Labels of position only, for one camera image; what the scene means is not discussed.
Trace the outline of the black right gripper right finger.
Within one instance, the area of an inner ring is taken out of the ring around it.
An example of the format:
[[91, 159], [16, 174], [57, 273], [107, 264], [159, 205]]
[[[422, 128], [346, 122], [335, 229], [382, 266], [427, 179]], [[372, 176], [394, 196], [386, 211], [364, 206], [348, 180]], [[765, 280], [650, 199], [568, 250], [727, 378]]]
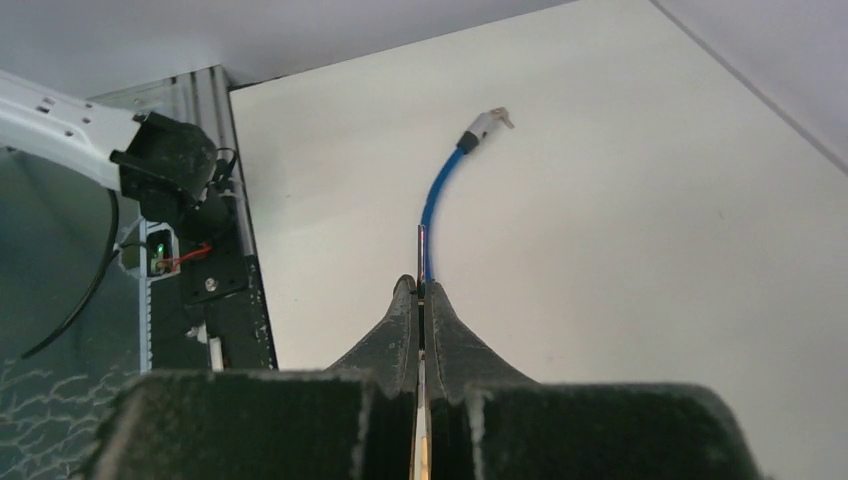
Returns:
[[537, 382], [423, 296], [434, 479], [758, 479], [733, 413], [691, 383]]

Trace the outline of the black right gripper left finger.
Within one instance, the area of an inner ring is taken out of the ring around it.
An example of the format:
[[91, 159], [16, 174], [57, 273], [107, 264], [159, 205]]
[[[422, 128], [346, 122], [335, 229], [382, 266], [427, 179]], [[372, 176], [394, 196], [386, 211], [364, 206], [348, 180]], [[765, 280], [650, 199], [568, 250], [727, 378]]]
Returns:
[[409, 479], [418, 382], [417, 285], [330, 367], [156, 370], [122, 390], [86, 479]]

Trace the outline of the small brass padlock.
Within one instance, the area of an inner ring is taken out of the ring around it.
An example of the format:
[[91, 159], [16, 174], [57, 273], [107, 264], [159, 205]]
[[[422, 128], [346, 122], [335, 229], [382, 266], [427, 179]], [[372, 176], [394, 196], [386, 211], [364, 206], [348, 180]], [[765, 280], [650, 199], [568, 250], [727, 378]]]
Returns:
[[427, 230], [424, 224], [417, 228], [417, 295], [419, 299], [425, 297], [427, 278]]

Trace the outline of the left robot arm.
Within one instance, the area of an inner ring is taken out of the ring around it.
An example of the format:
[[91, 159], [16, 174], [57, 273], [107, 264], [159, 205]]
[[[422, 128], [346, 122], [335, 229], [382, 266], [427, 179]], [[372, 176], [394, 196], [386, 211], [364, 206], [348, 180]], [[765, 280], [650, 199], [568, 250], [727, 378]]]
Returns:
[[177, 225], [211, 202], [216, 147], [201, 128], [1, 74], [1, 143], [74, 170]]

